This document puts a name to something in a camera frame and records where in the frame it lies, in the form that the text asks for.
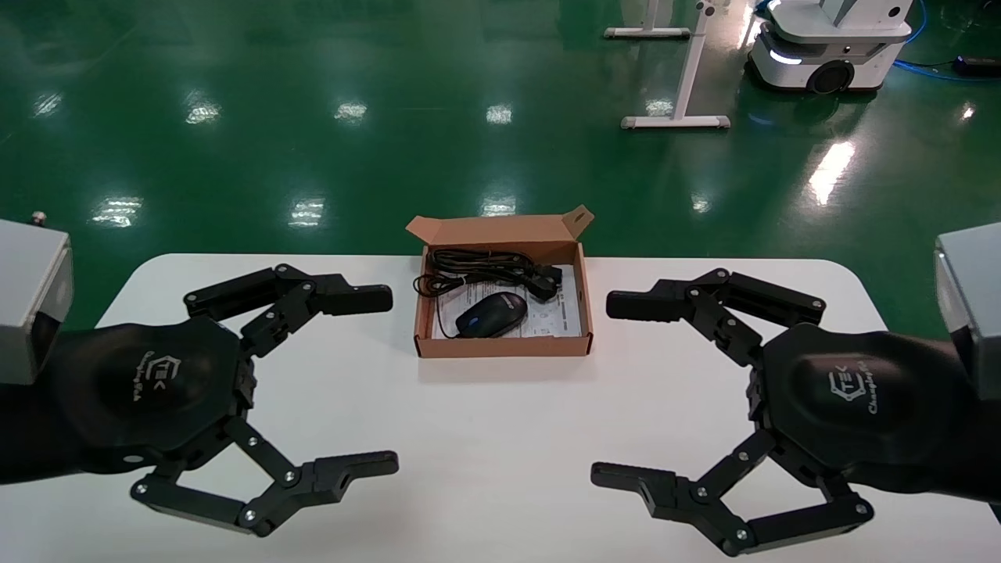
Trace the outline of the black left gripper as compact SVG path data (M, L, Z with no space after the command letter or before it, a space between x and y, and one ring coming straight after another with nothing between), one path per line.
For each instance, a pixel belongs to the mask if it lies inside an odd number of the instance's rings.
M204 317L66 332L34 384L3 385L2 483L157 464L132 486L133 500L266 537L298 511L339 503L352 481L400 469L393 451L293 464L241 419L257 385L250 356L265 357L319 314L390 311L389 286L355 286L342 274L279 264L190 292L185 307L189 317ZM243 325L240 339L218 324L254 310L261 313ZM239 501L178 483L231 445L271 478L261 495Z

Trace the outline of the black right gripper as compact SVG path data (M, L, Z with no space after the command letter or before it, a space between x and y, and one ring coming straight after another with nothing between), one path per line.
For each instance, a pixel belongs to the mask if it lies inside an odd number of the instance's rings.
M729 557L865 525L874 509L848 483L997 502L999 402L980 398L954 346L891 332L829 332L818 327L826 307L722 268L690 282L660 279L647 292L609 292L610 318L686 321L737 366L753 367L750 417L768 431L755 431L696 481L596 462L591 483L637 493L652 518L695 527ZM762 346L735 311L790 329ZM815 478L825 502L741 519L723 496L777 451L794 477L806 485Z

